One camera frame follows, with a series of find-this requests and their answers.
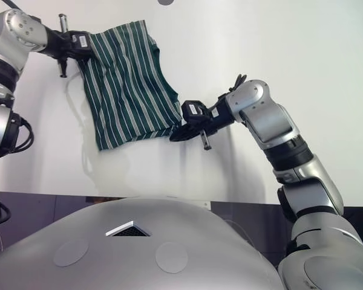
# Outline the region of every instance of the green striped shirt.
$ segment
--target green striped shirt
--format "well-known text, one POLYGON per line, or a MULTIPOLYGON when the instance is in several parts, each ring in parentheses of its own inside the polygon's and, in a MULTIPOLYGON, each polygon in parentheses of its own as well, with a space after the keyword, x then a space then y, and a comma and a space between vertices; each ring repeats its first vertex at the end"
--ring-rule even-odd
POLYGON ((170 135, 182 119, 180 104, 145 21, 91 34, 90 42, 94 57, 78 64, 99 150, 170 135))

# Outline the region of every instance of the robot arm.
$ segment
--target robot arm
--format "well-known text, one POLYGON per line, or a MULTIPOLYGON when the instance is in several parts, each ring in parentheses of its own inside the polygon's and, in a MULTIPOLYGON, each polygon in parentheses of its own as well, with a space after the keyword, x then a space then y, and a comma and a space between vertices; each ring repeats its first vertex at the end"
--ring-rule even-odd
MULTIPOLYGON (((84 59, 92 55, 89 35, 85 31, 68 31, 66 16, 61 14, 62 32, 53 31, 41 24, 41 20, 13 8, 0 13, 0 157, 28 149, 33 142, 30 124, 12 111, 14 91, 28 54, 32 51, 57 59, 60 76, 66 77, 67 58, 84 59), (28 138, 16 145, 19 128, 29 131, 28 138)), ((8 219, 10 212, 0 203, 0 223, 8 219)))
POLYGON ((294 222, 287 257, 279 274, 288 290, 363 289, 363 243, 341 215, 343 201, 320 160, 308 148, 298 128, 275 103, 268 85, 260 80, 244 82, 207 108, 199 101, 182 106, 186 124, 171 141, 208 136, 235 121, 243 123, 273 166, 283 186, 278 197, 284 214, 294 222))

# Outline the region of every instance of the white wall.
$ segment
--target white wall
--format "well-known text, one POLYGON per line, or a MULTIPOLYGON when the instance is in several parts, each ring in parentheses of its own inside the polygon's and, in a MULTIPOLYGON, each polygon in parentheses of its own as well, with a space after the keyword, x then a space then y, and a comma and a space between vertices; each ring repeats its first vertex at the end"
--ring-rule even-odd
MULTIPOLYGON (((59 29, 59 13, 67 14, 70 29, 92 33, 145 19, 181 102, 213 104, 238 73, 266 81, 345 204, 363 205, 363 0, 175 0, 168 7, 156 0, 16 3, 52 29, 59 29)), ((0 11, 5 9, 0 2, 0 11)), ((54 60, 30 55, 15 111, 33 125, 36 142, 0 160, 1 191, 278 202, 271 166, 239 124, 212 137, 210 152, 199 139, 163 138, 99 153, 73 62, 68 74, 76 77, 60 79, 54 60)))

